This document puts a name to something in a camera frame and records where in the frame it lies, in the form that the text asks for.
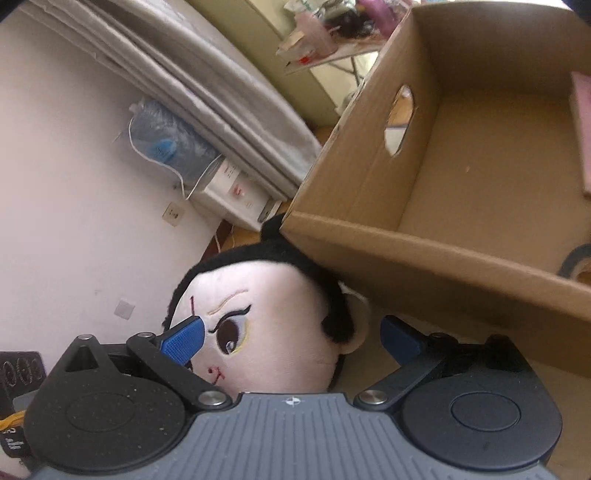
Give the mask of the plush doll red shirt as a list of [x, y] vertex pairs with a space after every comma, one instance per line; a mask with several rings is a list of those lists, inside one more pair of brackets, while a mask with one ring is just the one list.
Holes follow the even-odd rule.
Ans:
[[232, 398], [256, 393], [325, 393], [346, 355], [369, 331], [366, 298], [263, 223], [260, 240], [220, 252], [187, 271], [164, 330], [197, 317], [184, 366]]

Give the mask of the black electrical tape roll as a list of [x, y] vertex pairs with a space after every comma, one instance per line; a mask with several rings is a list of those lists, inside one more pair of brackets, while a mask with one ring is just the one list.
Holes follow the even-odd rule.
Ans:
[[590, 285], [591, 244], [586, 243], [573, 249], [563, 261], [558, 275], [560, 277]]

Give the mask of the brown cardboard box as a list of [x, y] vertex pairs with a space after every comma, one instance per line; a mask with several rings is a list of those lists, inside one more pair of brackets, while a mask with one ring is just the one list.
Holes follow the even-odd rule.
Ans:
[[590, 238], [571, 76], [590, 28], [542, 5], [414, 8], [283, 220], [283, 234], [396, 313], [590, 372]]

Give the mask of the water dispenser with blue bottle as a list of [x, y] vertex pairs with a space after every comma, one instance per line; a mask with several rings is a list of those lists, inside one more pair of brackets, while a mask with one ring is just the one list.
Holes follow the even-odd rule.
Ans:
[[127, 138], [132, 150], [174, 174], [184, 200], [252, 231], [280, 210], [279, 200], [159, 102], [143, 99], [130, 111]]

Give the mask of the beige curtain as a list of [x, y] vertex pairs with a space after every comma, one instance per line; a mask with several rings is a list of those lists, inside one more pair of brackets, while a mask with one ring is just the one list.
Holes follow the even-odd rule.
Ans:
[[294, 197], [321, 145], [185, 1], [27, 1], [22, 11], [189, 123], [270, 194]]

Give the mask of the pink booklet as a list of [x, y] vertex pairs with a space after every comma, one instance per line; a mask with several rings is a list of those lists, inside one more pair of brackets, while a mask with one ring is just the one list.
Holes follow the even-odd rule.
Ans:
[[578, 140], [581, 160], [583, 195], [591, 192], [591, 88], [590, 77], [580, 72], [571, 73], [571, 112]]

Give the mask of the cluttered side table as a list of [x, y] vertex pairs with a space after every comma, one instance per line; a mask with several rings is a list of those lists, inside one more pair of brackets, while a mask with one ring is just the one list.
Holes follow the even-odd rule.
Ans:
[[276, 56], [287, 72], [378, 52], [417, 1], [288, 1], [294, 30]]

